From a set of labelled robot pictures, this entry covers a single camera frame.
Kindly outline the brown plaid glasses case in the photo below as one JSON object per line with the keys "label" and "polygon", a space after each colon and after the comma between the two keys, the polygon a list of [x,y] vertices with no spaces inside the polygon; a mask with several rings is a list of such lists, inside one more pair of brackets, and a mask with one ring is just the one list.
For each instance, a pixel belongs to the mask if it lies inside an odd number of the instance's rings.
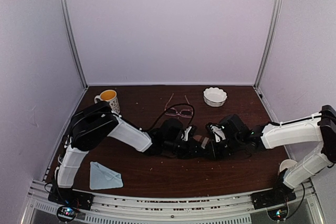
{"label": "brown plaid glasses case", "polygon": [[198,141],[201,145],[201,148],[205,149],[206,145],[208,144],[208,142],[210,141],[210,139],[206,136],[201,136],[201,135],[195,135],[194,139],[196,141]]}

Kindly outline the light blue cloth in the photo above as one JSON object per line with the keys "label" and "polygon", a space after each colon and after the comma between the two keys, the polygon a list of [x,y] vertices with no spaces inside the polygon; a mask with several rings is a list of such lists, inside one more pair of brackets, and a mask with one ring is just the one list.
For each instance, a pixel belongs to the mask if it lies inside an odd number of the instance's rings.
{"label": "light blue cloth", "polygon": [[98,162],[90,162],[91,190],[122,188],[123,180],[120,173],[115,172]]}

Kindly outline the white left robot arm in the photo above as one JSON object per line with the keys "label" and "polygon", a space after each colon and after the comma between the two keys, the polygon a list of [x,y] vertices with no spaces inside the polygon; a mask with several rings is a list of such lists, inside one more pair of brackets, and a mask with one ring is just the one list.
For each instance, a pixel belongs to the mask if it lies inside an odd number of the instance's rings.
{"label": "white left robot arm", "polygon": [[101,101],[75,114],[66,131],[64,153],[58,158],[54,178],[56,198],[71,205],[76,197],[70,190],[85,156],[105,138],[111,137],[148,156],[171,152],[180,159],[198,157],[203,153],[201,143],[194,139],[196,127],[187,128],[176,119],[165,120],[159,128],[143,130],[114,112]]}

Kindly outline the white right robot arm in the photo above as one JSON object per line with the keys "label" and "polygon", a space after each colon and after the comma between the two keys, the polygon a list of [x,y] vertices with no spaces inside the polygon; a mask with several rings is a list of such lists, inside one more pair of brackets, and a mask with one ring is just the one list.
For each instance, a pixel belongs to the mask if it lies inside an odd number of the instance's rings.
{"label": "white right robot arm", "polygon": [[317,142],[313,151],[280,173],[277,186],[269,192],[272,203],[279,204],[303,181],[325,167],[335,164],[335,109],[324,105],[321,111],[288,122],[269,122],[249,129],[236,115],[224,117],[218,124],[207,125],[213,139],[203,144],[207,157],[218,160],[239,150],[249,153],[278,146]]}

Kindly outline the white fluted ceramic bowl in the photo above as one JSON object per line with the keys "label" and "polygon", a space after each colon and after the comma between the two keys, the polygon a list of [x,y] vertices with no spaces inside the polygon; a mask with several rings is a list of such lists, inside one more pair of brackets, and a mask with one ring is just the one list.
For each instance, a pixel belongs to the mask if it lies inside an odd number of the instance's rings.
{"label": "white fluted ceramic bowl", "polygon": [[224,105],[228,98],[227,93],[218,87],[209,87],[203,91],[204,102],[211,107],[218,108]]}

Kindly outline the white paper cup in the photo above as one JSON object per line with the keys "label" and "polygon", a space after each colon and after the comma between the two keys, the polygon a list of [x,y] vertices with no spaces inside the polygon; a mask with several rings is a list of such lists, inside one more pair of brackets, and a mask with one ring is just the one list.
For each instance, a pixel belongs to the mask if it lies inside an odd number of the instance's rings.
{"label": "white paper cup", "polygon": [[286,159],[286,160],[282,161],[279,165],[278,174],[280,174],[283,170],[289,169],[290,167],[292,167],[296,164],[297,164],[297,161],[295,161],[293,159]]}

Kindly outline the white floral mug yellow inside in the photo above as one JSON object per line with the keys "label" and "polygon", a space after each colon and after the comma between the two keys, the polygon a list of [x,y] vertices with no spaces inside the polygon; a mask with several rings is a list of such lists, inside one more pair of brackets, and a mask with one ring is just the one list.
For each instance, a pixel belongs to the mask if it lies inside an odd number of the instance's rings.
{"label": "white floral mug yellow inside", "polygon": [[104,90],[99,95],[95,96],[94,102],[106,101],[110,105],[113,112],[120,114],[120,105],[115,90]]}

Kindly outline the pink frame sunglasses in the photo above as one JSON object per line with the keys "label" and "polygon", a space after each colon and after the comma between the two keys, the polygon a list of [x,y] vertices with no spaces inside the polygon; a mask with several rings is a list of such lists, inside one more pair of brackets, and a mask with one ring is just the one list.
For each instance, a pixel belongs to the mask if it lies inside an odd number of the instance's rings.
{"label": "pink frame sunglasses", "polygon": [[184,96],[185,103],[180,105],[170,105],[171,100],[174,97],[174,93],[171,94],[170,98],[168,99],[167,103],[165,104],[164,114],[167,116],[180,116],[182,118],[190,119],[194,115],[194,109],[191,106],[187,96]]}

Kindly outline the front aluminium rail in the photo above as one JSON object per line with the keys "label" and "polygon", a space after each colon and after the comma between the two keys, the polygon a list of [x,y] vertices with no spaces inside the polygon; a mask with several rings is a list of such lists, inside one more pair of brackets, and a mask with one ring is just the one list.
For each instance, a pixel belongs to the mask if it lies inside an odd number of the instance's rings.
{"label": "front aluminium rail", "polygon": [[[273,209],[288,206],[289,219],[273,221],[268,212],[272,208],[256,209],[248,193],[192,197],[192,198],[139,198],[117,195],[93,194],[90,210],[80,213],[70,223],[327,223],[314,187],[304,183],[305,197],[301,187],[295,189],[296,199]],[[26,207],[19,223],[40,223],[37,214],[46,214],[42,223],[61,223],[56,217],[60,204],[48,201],[44,186],[33,183]]]}

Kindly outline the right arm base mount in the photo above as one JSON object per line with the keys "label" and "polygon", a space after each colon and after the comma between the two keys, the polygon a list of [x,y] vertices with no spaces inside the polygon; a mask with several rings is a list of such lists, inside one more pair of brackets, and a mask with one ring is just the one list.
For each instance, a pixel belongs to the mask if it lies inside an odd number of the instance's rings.
{"label": "right arm base mount", "polygon": [[289,216],[288,203],[296,199],[296,194],[266,190],[251,195],[254,209],[266,209],[268,217],[276,222],[284,221]]}

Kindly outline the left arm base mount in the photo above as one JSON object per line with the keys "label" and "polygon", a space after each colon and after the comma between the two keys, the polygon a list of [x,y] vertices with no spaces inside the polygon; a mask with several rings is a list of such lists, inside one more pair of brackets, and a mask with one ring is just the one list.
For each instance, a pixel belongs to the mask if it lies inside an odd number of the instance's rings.
{"label": "left arm base mount", "polygon": [[72,191],[70,199],[62,199],[58,193],[50,193],[48,200],[59,204],[56,210],[56,217],[63,223],[74,221],[82,210],[90,210],[93,203],[93,194]]}

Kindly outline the right aluminium frame post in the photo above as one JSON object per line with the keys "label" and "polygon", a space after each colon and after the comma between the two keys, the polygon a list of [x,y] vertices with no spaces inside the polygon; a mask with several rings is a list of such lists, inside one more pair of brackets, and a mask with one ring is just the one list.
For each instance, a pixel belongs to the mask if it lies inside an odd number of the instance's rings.
{"label": "right aluminium frame post", "polygon": [[283,3],[283,0],[274,0],[272,13],[271,13],[271,19],[270,19],[270,25],[268,29],[267,38],[266,38],[266,43],[265,43],[264,50],[262,53],[262,58],[261,58],[261,62],[259,65],[258,72],[257,72],[257,77],[254,83],[254,88],[256,90],[259,89],[264,72],[266,70],[267,61],[270,56],[272,44],[274,42],[274,37],[275,37],[276,28],[277,28],[277,24],[278,24],[280,12],[281,12],[282,3]]}

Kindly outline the aluminium frame post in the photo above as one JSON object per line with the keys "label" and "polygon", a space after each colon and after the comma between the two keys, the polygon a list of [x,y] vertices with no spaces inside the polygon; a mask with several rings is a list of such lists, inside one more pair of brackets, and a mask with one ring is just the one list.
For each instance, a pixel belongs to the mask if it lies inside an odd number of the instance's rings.
{"label": "aluminium frame post", "polygon": [[82,87],[84,89],[87,89],[88,84],[87,84],[87,81],[86,81],[86,78],[83,72],[83,68],[82,68],[82,65],[79,59],[76,41],[74,37],[74,32],[73,32],[72,25],[71,25],[67,0],[60,0],[60,4],[61,4],[62,15],[63,15],[65,28],[66,28],[67,39],[68,39],[71,55],[75,63],[75,68],[76,68],[76,71],[77,71]]}
{"label": "aluminium frame post", "polygon": [[270,25],[268,29],[267,38],[266,38],[266,43],[265,43],[264,50],[262,53],[262,58],[261,58],[261,62],[259,65],[258,72],[257,72],[257,77],[254,83],[254,88],[256,90],[259,89],[264,72],[266,70],[267,61],[270,56],[272,44],[274,42],[274,37],[275,37],[276,28],[277,28],[277,24],[278,24],[280,12],[281,12],[282,3],[283,3],[283,0],[274,0],[272,13],[271,13],[271,19],[270,19]]}

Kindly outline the left aluminium frame post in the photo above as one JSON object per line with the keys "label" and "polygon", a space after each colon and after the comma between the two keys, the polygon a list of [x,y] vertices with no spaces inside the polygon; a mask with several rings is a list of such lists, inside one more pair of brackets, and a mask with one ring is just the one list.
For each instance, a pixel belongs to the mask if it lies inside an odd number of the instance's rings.
{"label": "left aluminium frame post", "polygon": [[61,4],[62,15],[63,15],[65,28],[66,28],[67,39],[68,39],[71,55],[75,63],[75,68],[76,68],[76,71],[77,71],[82,87],[84,89],[87,89],[88,84],[87,84],[87,81],[86,81],[86,78],[83,72],[83,68],[82,68],[82,65],[79,59],[76,41],[74,37],[74,32],[73,32],[72,25],[71,25],[67,0],[60,0],[60,4]]}

